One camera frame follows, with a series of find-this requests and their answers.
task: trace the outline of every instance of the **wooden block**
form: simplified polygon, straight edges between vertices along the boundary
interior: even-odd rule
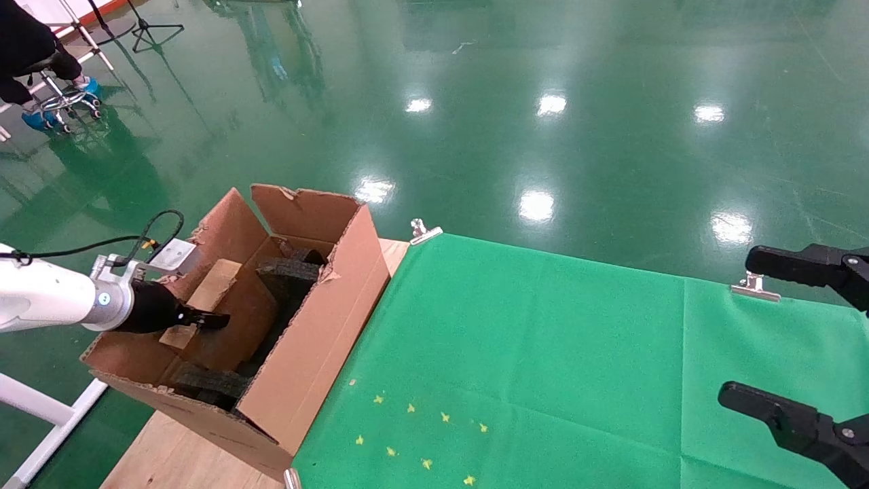
[[[225,259],[217,260],[208,275],[193,292],[187,305],[200,311],[213,312],[235,283],[235,277],[241,269],[242,264],[240,263]],[[193,325],[173,326],[163,333],[160,337],[160,343],[181,354],[188,347],[197,331],[198,328]]]

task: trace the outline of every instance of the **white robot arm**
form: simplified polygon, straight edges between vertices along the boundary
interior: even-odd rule
[[[0,244],[0,255],[14,250]],[[130,260],[112,273],[117,255],[98,256],[90,276],[41,259],[0,258],[0,333],[81,324],[92,331],[156,332],[173,325],[219,329],[229,317],[189,308],[147,271],[182,275],[198,259],[196,247],[172,239],[150,263]]]

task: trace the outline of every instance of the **white metal frame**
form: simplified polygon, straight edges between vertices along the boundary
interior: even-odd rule
[[[0,402],[44,419],[55,427],[45,436],[36,450],[12,474],[3,489],[24,489],[49,461],[60,445],[84,418],[88,410],[106,390],[106,384],[94,379],[72,405],[66,405],[38,390],[0,373]]]
[[[66,3],[66,0],[57,1],[63,6],[63,9],[66,10],[66,13],[70,15],[70,22],[47,23],[46,25],[48,25],[49,27],[63,27],[60,32],[56,33],[58,39],[62,39],[64,36],[68,36],[72,32],[78,30],[78,32],[82,35],[82,38],[90,45],[90,51],[79,57],[78,62],[84,63],[85,61],[91,59],[93,56],[98,56],[100,59],[103,60],[103,63],[105,63],[106,67],[109,68],[110,71],[114,71],[115,67],[112,66],[112,64],[109,62],[109,59],[106,57],[105,53],[103,53],[103,50],[101,50],[100,47],[96,45],[93,37],[90,36],[90,33],[86,29],[84,29],[82,22],[78,19],[76,13],[72,10],[72,7],[70,7],[70,5]],[[44,87],[45,82],[42,81],[30,87],[29,90],[31,94],[35,94]],[[0,114],[6,112],[11,106],[12,104],[4,104],[3,106],[0,106]],[[10,139],[11,137],[12,135],[9,134],[9,132],[5,130],[2,125],[0,125],[0,143]]]

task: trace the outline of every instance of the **green tablecloth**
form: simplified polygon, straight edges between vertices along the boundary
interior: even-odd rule
[[[443,235],[408,252],[294,466],[305,489],[839,488],[716,396],[869,412],[864,322]]]

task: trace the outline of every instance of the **metal bracket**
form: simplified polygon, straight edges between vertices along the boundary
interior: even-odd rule
[[[200,258],[201,252],[195,244],[173,238],[151,259],[151,263],[143,266],[163,275],[186,275],[193,271]]]
[[[411,246],[425,243],[426,241],[429,241],[429,239],[434,238],[439,234],[443,234],[443,229],[441,229],[440,226],[434,229],[427,229],[426,225],[422,223],[422,219],[414,219],[410,221],[410,227],[414,228],[414,238],[410,240]]]
[[[302,489],[302,482],[299,480],[299,472],[294,468],[289,468],[283,471],[283,483],[287,489]]]
[[[746,277],[740,280],[739,285],[731,285],[730,291],[739,295],[754,298],[762,298],[772,302],[779,302],[781,295],[763,290],[763,275],[746,271]]]

